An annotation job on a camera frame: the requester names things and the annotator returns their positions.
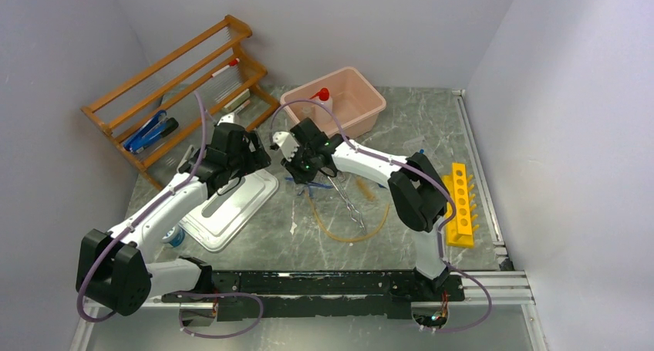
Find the white red-capped squeeze bottle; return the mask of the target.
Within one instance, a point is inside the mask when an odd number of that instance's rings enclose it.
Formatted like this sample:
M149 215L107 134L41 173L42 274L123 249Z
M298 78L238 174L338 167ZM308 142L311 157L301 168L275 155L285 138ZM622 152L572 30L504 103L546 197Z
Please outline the white red-capped squeeze bottle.
M314 112L314 122L317 125L326 125L332 121L332 107L333 100L329 92L329 89L322 87L317 93L310 97L311 100L320 103L321 106L317 106Z

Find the brown test tube brush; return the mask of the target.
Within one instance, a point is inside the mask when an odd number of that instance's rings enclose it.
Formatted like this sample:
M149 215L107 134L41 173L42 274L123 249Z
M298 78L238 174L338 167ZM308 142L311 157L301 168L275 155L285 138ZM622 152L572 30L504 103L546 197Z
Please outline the brown test tube brush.
M356 186L367 201L374 201L376 199L375 194L362 178L356 178Z

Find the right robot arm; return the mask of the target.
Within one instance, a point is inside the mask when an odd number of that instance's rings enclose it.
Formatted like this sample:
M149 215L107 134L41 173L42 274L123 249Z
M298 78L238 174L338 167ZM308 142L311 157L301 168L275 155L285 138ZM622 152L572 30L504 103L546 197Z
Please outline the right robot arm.
M450 270L443 260L442 230L453 200L424 154L394 156L340 133L328 137L310 119L289 131L275 132L270 139L271 148L282 153L282 166L299 184L313 181L317 173L347 173L387 189L399 219L413 234L418 294L434 300L444 292Z

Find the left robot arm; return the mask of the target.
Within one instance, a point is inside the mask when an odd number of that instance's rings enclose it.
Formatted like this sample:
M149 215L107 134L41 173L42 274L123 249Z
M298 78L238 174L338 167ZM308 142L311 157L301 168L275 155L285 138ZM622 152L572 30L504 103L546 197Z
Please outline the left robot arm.
M103 232L82 239L76 274L76 309L87 322L86 299L129 316L153 296L180 293L196 302L214 289L209 264L190 257L154 262L153 248L180 220L216 194L229 181L268 167L271 158L254 130L220 123L180 173L135 215Z

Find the white green eraser box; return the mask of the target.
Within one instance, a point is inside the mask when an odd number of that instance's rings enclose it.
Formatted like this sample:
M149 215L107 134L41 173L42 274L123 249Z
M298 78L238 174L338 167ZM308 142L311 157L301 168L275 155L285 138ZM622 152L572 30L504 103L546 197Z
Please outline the white green eraser box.
M233 100L231 100L229 103L227 103L222 109L222 113L230 113L234 111L235 108L237 108L241 103L243 103L245 100L250 99L250 90L245 89L241 93L239 93Z

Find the small white stapler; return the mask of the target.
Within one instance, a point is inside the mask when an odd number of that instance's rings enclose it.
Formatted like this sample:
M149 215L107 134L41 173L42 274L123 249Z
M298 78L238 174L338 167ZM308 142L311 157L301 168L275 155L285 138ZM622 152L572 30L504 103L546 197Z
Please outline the small white stapler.
M182 169L184 165L188 162L189 158L194 154L196 148L193 145L189 145L185 150L184 155L180 159L179 164L177 165L177 173L183 173Z

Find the white pen on shelf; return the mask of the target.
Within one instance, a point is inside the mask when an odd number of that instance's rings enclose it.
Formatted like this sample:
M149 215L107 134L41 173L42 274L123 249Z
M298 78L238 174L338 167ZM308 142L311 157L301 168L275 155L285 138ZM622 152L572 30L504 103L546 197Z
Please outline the white pen on shelf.
M224 117L227 120L230 120L232 123L238 123L239 120L239 114L250 105L251 101L250 100L245 100L243 103L241 103L237 108L234 109L234 111L230 112L229 114L226 114Z

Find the pink plastic bin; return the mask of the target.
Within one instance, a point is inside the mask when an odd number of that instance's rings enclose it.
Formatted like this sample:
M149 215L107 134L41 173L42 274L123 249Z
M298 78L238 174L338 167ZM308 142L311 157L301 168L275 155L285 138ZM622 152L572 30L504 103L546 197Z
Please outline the pink plastic bin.
M321 107L305 102L318 100L318 92L327 89L332 100L331 112L341 123L346 136L356 138L369 132L378 115L386 108L386 100L354 67L347 66L281 95L280 103L290 105L284 111L293 124L305 118L313 120L329 137L338 132L334 120Z

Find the metal crucible tongs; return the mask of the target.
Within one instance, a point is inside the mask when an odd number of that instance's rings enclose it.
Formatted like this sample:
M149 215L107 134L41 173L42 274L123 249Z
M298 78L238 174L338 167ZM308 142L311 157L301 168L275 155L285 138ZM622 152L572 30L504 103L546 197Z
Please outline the metal crucible tongs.
M361 212L356 208L356 206L352 203L351 199L349 198L348 194L346 193L345 188L342 186L341 182L337 177L327 177L329 180L329 183L332 185L332 187L336 190L336 192L339 194L341 199L344 201L346 208L349 212L349 217L351 220L353 220L360 228L361 232L363 235L367 234L367 228L365 226L364 220L362 218Z

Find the wooden shelf rack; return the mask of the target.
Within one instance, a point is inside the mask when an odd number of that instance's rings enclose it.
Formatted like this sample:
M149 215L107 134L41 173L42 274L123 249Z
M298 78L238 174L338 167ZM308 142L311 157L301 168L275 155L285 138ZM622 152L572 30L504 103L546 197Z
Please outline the wooden shelf rack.
M251 35L247 23L226 15L81 110L140 177L160 189L172 177L175 152L200 131L196 94L201 95L209 114L218 118L226 114L221 109L227 103L249 89L251 103L239 114L247 130L262 125L279 107L279 101L261 88L261 80L268 74L266 67L244 50L243 43ZM237 66L211 77L235 58L240 59ZM140 154L127 152L123 143L159 110L166 110L179 127Z

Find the white tray lid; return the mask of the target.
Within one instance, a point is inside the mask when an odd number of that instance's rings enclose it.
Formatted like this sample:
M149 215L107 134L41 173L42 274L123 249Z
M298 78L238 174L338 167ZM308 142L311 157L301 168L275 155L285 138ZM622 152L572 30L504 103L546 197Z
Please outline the white tray lid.
M278 190L278 179L258 170L221 188L178 226L209 252L224 250Z

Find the blue stapler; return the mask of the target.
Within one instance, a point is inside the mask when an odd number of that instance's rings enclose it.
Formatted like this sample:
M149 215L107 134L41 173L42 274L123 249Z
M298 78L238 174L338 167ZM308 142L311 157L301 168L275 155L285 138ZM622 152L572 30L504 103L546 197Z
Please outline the blue stapler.
M131 154L140 154L158 140L173 133L178 127L177 120L169 117L166 110L159 110L123 143L123 148Z

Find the clear well plate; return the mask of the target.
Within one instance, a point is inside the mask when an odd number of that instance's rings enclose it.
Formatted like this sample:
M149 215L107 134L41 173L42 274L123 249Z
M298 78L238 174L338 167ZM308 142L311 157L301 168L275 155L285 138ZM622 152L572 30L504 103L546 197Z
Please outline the clear well plate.
M407 140L403 143L403 149L408 154L420 153L423 154L425 151L426 139L424 136L415 137L413 139Z

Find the blue white tape roll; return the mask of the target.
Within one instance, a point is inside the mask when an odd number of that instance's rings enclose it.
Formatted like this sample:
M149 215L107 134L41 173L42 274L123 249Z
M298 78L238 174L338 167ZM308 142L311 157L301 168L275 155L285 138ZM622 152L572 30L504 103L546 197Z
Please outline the blue white tape roll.
M164 235L162 242L176 248L183 243L185 237L185 230L180 225L176 225Z

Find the yellow test tube rack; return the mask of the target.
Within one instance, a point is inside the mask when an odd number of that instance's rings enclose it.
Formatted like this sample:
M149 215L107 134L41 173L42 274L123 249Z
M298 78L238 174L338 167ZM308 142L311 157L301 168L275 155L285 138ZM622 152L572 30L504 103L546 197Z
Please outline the yellow test tube rack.
M474 213L477 206L474 203L476 194L473 178L472 174L468 174L466 165L462 163L452 163L451 172L442 178L454 202L453 208L447 205L445 218L455 214L444 228L447 246L475 247L474 233L479 225L475 223L478 215Z

